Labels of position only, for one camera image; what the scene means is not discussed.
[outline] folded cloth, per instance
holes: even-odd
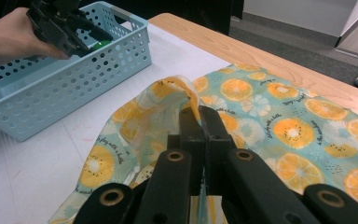
[[[115,111],[84,164],[76,188],[49,223],[72,223],[90,194],[117,182],[136,187],[151,176],[178,115],[199,105],[218,111],[237,147],[256,152],[291,190],[325,183],[358,201],[358,115],[268,70],[232,64],[190,82],[167,77]],[[217,197],[203,201],[204,223],[226,223]]]

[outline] wooden table edge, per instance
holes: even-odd
[[[358,114],[358,88],[170,13],[159,14],[149,22],[229,63],[247,62],[264,67],[271,74],[285,78],[295,86],[313,91]]]

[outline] hand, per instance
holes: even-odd
[[[34,35],[27,11],[28,8],[18,7],[0,20],[0,64],[34,55],[68,59],[61,50]]]

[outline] light blue plastic basket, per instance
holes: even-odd
[[[0,66],[0,130],[24,141],[151,64],[147,21],[105,2],[81,10],[114,41],[69,60],[16,60]],[[125,23],[119,24],[115,19]],[[97,43],[78,35],[89,47]]]

